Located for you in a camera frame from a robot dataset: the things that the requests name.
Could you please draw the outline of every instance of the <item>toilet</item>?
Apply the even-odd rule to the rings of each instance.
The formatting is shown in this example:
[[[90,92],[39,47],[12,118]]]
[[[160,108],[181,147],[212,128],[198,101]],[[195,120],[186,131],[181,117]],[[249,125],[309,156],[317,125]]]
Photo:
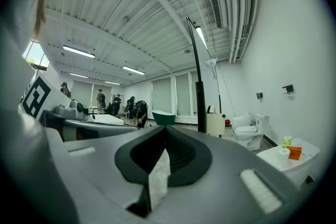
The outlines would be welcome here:
[[[251,116],[246,113],[243,116],[232,118],[232,129],[235,141],[251,151],[260,149],[260,142],[263,135],[269,129],[269,116],[264,114],[256,115],[256,126],[250,126]]]
[[[262,151],[257,156],[283,172],[298,188],[301,188],[310,173],[311,165],[320,153],[320,149],[300,138],[293,139],[291,145],[302,146],[302,153],[298,160],[288,159],[287,162],[280,161],[279,150],[282,149],[282,145]]]

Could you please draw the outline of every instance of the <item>ceiling light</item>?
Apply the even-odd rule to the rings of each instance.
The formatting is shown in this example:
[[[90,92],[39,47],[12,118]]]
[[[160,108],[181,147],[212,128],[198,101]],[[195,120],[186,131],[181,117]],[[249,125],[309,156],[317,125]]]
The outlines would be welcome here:
[[[87,76],[83,76],[83,75],[78,75],[78,74],[75,74],[75,73],[70,73],[71,75],[74,75],[74,76],[78,76],[78,77],[81,77],[81,78],[88,78]]]
[[[110,84],[115,84],[115,85],[120,85],[120,83],[116,83],[116,82],[111,82],[111,81],[104,81],[106,83],[110,83]]]
[[[207,45],[206,45],[206,43],[205,43],[205,39],[204,39],[204,36],[203,36],[201,27],[200,27],[200,26],[197,26],[197,27],[196,27],[196,31],[198,32],[199,37],[200,37],[201,40],[203,41],[205,48],[208,49],[208,47],[207,47]]]
[[[134,72],[134,73],[138,73],[138,74],[140,74],[140,75],[145,75],[145,73],[144,73],[144,72],[137,71],[137,70],[135,70],[135,69],[133,69],[133,68],[130,68],[130,67],[123,67],[123,69],[129,70],[129,71],[132,71],[132,72]]]
[[[76,54],[84,55],[84,56],[90,57],[90,58],[94,58],[94,56],[95,56],[94,54],[91,54],[89,52],[78,50],[78,49],[71,48],[71,47],[68,47],[68,46],[63,46],[63,49],[64,50],[68,50],[68,51],[72,51],[72,52],[74,52]]]

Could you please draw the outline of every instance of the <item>toilet paper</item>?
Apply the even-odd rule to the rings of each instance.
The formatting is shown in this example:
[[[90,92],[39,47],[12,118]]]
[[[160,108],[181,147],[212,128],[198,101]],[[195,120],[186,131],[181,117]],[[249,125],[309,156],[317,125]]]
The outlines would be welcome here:
[[[280,149],[278,154],[278,161],[281,164],[286,165],[289,162],[289,154],[290,150],[288,148]]]
[[[285,136],[283,139],[284,142],[282,143],[282,147],[287,147],[292,144],[292,137],[290,135]]]

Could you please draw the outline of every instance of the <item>wall-mounted dispenser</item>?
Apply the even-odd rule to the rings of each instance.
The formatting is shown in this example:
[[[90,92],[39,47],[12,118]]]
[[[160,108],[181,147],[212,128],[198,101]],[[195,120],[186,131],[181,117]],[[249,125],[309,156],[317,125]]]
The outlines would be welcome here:
[[[294,92],[294,87],[293,85],[288,85],[288,86],[282,87],[282,90],[284,93],[290,93],[290,92]]]
[[[258,99],[263,98],[263,95],[262,95],[263,93],[262,93],[262,92],[257,92],[256,94],[257,94],[257,98],[258,98]]]

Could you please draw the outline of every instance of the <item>ceiling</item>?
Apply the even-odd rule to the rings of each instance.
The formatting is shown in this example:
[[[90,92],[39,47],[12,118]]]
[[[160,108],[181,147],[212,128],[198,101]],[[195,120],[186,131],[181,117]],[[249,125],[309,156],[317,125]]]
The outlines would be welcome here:
[[[64,73],[126,86],[195,66],[193,52],[184,52],[192,50],[187,16],[201,26],[212,57],[229,55],[228,29],[216,28],[209,0],[46,0],[45,13],[39,42]],[[64,51],[63,45],[96,57]]]

